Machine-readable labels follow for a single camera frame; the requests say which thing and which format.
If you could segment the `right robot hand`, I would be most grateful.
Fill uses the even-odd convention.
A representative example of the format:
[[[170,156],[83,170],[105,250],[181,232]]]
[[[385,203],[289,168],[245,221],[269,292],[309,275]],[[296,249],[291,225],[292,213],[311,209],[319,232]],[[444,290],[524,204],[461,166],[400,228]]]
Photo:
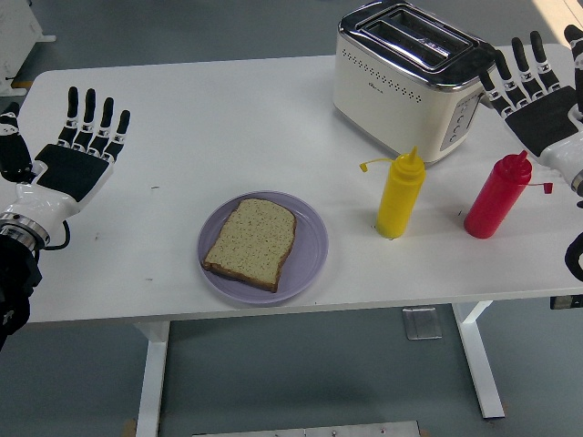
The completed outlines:
[[[537,31],[530,34],[536,69],[528,63],[522,41],[512,40],[518,75],[497,50],[495,65],[503,87],[480,73],[490,106],[505,120],[522,147],[538,164],[556,170],[578,195],[582,194],[582,30],[568,25],[564,36],[574,64],[574,86],[560,84],[547,60]]]

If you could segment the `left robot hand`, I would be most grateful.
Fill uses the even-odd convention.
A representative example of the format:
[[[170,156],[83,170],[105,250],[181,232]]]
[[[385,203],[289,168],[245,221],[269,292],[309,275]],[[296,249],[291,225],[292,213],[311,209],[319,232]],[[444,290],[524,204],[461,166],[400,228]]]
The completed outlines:
[[[1,177],[15,183],[16,200],[5,212],[34,221],[46,233],[76,215],[97,194],[124,147],[130,112],[114,122],[114,99],[106,98],[97,120],[97,95],[90,88],[79,103],[69,88],[66,121],[53,144],[32,158],[20,132],[20,106],[1,112]]]

